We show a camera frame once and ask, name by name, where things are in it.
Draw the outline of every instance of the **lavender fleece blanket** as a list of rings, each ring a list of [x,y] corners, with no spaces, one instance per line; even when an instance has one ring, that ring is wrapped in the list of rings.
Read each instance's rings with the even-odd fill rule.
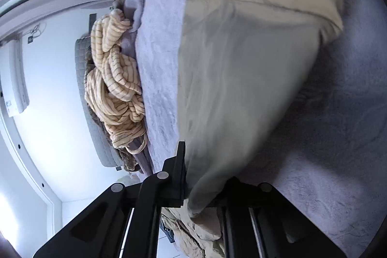
[[[178,50],[185,0],[145,0],[136,53],[154,172],[175,154]],[[387,8],[346,0],[344,32],[239,178],[272,183],[349,258],[387,214]]]

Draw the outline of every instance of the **white tile floor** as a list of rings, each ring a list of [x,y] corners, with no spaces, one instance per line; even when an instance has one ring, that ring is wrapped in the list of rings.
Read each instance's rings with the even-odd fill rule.
[[[180,253],[173,244],[170,243],[165,233],[159,230],[159,241],[157,243],[156,258],[188,258]]]

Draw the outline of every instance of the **window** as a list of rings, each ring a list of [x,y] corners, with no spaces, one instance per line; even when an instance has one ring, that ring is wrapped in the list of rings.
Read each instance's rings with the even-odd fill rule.
[[[0,231],[15,248],[18,224],[15,215],[4,196],[0,195]]]

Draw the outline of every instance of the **bed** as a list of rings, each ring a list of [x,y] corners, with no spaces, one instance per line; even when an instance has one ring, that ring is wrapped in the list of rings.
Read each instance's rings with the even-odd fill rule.
[[[77,74],[77,84],[79,90],[79,96],[82,103],[82,108],[88,124],[91,139],[96,150],[96,154],[105,167],[123,168],[124,163],[119,156],[117,149],[113,148],[112,144],[107,139],[106,131],[101,128],[102,124],[96,123],[96,116],[92,117],[90,108],[85,100],[85,86],[84,76],[86,71],[86,56],[90,49],[90,37],[85,36],[78,39],[75,43],[75,70]],[[135,173],[142,181],[153,174],[152,172],[152,160],[149,156],[148,148],[145,148],[143,152],[135,156],[135,160],[141,171],[135,171]]]
[[[187,45],[184,26],[191,23],[184,20],[186,8],[186,0],[145,0],[135,41],[152,172],[175,155],[179,139],[192,147],[178,120],[178,95],[186,85],[179,49]],[[316,53],[299,92],[284,103],[286,112],[235,175],[249,184],[272,184],[347,257],[358,258],[387,214],[387,8],[383,0],[344,0],[338,10],[344,32]],[[193,160],[186,161],[187,176],[208,172],[198,171],[206,166]],[[193,181],[191,192],[200,181],[205,176]],[[212,189],[216,194],[218,187]]]

